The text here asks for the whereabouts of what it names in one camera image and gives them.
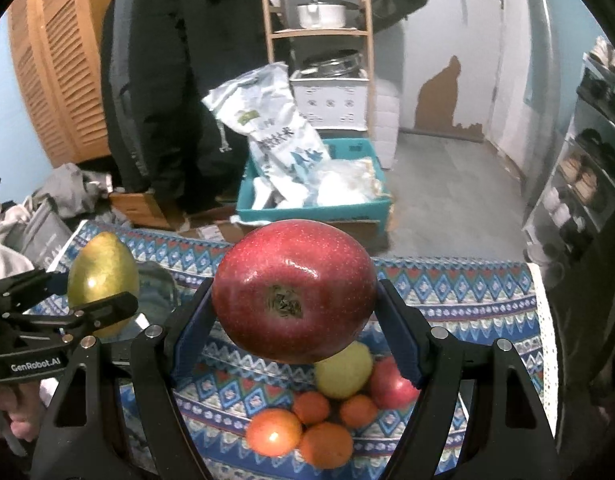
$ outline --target pear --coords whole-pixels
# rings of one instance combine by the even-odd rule
[[[347,399],[358,392],[372,375],[372,354],[359,341],[314,364],[316,389],[331,399]]]
[[[91,301],[120,292],[139,297],[139,269],[132,253],[114,233],[92,238],[76,256],[68,274],[68,304],[78,310]],[[130,321],[124,319],[94,332],[98,337],[117,335]]]

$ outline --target gray bag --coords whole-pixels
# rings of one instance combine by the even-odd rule
[[[47,269],[70,240],[72,231],[54,210],[52,200],[47,198],[32,215],[18,240],[11,239],[11,236],[15,234],[8,235],[9,247],[28,258],[38,269]]]
[[[372,24],[374,33],[386,30],[416,10],[425,7],[428,0],[372,0]],[[363,28],[365,13],[361,12],[357,26]]]

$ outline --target gray floor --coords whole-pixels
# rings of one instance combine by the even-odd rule
[[[386,173],[396,228],[377,256],[523,259],[521,187],[487,145],[399,134]]]

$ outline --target orange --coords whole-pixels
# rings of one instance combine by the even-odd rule
[[[292,411],[306,426],[323,422],[330,415],[330,401],[319,392],[305,392],[294,401]]]
[[[265,456],[283,456],[298,446],[303,427],[287,410],[270,408],[252,417],[246,429],[250,449]]]
[[[348,428],[358,430],[368,426],[377,418],[379,409],[373,400],[365,395],[350,397],[341,405],[339,415]]]
[[[305,461],[317,469],[336,469],[351,459],[350,432],[332,422],[321,422],[304,434],[299,450]]]

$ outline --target white plastic bag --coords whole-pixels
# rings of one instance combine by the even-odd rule
[[[385,196],[369,156],[356,160],[324,160],[313,166],[307,180],[306,205],[363,204]]]
[[[203,104],[219,124],[249,137],[259,175],[283,198],[303,205],[311,168],[330,155],[299,113],[287,65],[272,63],[232,79],[210,91]]]

